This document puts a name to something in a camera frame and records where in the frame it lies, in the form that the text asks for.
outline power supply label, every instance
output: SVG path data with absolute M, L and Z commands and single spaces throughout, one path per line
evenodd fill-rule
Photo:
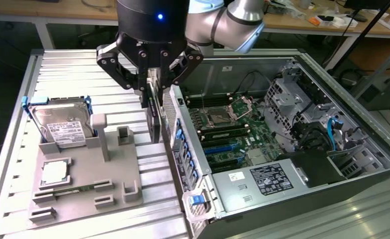
M 295 188 L 279 163 L 253 168 L 251 173 L 265 196 Z

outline white sticker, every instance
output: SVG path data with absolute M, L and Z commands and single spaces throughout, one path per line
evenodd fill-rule
M 232 71 L 232 66 L 224 66 L 222 71 Z
M 48 128 L 54 140 L 59 145 L 86 141 L 80 121 L 50 123 Z
M 242 180 L 246 178 L 243 172 L 230 173 L 231 181 Z

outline hard drive label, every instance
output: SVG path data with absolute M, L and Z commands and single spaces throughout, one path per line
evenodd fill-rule
M 79 143 L 86 141 L 83 127 L 80 121 L 50 123 L 50 132 L 55 142 L 62 144 Z
M 251 173 L 265 196 L 295 188 L 279 163 L 251 169 Z

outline processor chip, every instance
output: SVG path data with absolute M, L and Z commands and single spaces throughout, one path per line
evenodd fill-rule
M 67 161 L 48 162 L 43 167 L 42 181 L 44 184 L 59 183 L 67 180 Z
M 208 110 L 211 121 L 216 123 L 232 122 L 228 111 L 226 109 Z

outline blue cable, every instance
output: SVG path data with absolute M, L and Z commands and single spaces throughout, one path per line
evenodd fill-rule
M 335 151 L 337 150 L 336 140 L 335 140 L 335 136 L 333 136 L 333 123 L 336 123 L 336 122 L 343 124 L 343 121 L 337 120 L 337 118 L 335 118 L 335 117 L 331 117 L 328 120 L 328 127 L 327 127 L 328 136 L 331 138 L 331 142 L 333 143 L 333 150 Z

